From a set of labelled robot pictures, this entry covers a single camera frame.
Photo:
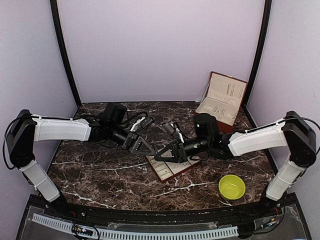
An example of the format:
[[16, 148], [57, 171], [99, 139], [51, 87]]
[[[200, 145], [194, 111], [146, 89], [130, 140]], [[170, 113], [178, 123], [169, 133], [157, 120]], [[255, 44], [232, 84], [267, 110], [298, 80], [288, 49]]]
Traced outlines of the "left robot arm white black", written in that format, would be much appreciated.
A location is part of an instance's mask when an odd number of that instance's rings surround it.
[[2, 154], [9, 155], [14, 168], [42, 197], [51, 203], [51, 210], [60, 218], [71, 213], [65, 197], [34, 155], [34, 143], [41, 141], [99, 142], [111, 140], [123, 150], [135, 155], [153, 156], [155, 150], [136, 131], [128, 130], [127, 108], [119, 103], [108, 103], [98, 115], [82, 115], [79, 118], [48, 117], [31, 114], [28, 109], [20, 111], [5, 130]]

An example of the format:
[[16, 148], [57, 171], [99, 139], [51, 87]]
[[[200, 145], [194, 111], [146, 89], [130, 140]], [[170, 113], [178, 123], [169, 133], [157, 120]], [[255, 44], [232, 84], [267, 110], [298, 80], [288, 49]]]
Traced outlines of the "red jewelry tray insert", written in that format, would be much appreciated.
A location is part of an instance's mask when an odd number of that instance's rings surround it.
[[146, 159], [161, 183], [165, 183], [201, 164], [200, 160], [190, 159], [183, 163], [156, 161], [153, 156], [146, 156]]

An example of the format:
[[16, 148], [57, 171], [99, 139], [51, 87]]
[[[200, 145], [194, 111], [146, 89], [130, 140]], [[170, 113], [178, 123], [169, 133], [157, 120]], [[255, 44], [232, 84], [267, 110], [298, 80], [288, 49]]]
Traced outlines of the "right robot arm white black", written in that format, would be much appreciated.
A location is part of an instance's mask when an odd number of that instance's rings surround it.
[[287, 147], [289, 155], [265, 190], [265, 198], [255, 205], [255, 213], [266, 217], [275, 208], [285, 191], [312, 166], [320, 152], [316, 133], [308, 125], [309, 118], [288, 111], [284, 118], [273, 123], [245, 131], [222, 133], [217, 119], [208, 113], [193, 118], [196, 136], [176, 140], [158, 151], [154, 159], [159, 162], [184, 163], [189, 157], [207, 152], [220, 160], [230, 160], [247, 153]]

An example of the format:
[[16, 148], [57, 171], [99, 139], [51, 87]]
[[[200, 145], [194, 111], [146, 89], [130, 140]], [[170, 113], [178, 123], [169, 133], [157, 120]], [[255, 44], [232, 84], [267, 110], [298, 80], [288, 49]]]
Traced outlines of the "red jewelry box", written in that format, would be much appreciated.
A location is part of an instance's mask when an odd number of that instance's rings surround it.
[[225, 133], [234, 129], [248, 83], [229, 75], [212, 71], [196, 114], [209, 114], [217, 120], [218, 128]]

